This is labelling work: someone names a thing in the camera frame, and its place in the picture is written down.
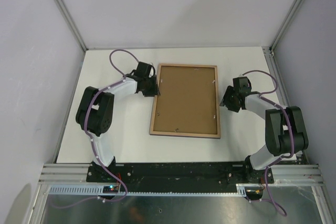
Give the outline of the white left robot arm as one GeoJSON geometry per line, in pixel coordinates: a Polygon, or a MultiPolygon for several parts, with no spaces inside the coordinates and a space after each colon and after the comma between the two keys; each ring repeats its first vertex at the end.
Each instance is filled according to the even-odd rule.
{"type": "Polygon", "coordinates": [[[105,137],[112,124],[114,105],[130,95],[141,92],[144,97],[160,94],[155,67],[139,62],[137,68],[121,80],[102,89],[86,87],[77,113],[76,123],[88,135],[94,153],[93,161],[100,165],[98,176],[105,182],[115,178],[116,169],[110,164],[114,154],[110,141],[105,137]]]}

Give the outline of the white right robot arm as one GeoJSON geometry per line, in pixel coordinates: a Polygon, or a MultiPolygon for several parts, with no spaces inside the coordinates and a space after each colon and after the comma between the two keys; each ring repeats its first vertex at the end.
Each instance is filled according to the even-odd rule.
{"type": "Polygon", "coordinates": [[[301,109],[285,107],[253,91],[247,77],[233,79],[233,85],[227,87],[220,106],[236,113],[247,110],[265,121],[265,144],[246,157],[242,169],[243,179],[249,183],[259,179],[261,171],[284,158],[292,158],[309,146],[301,109]]]}

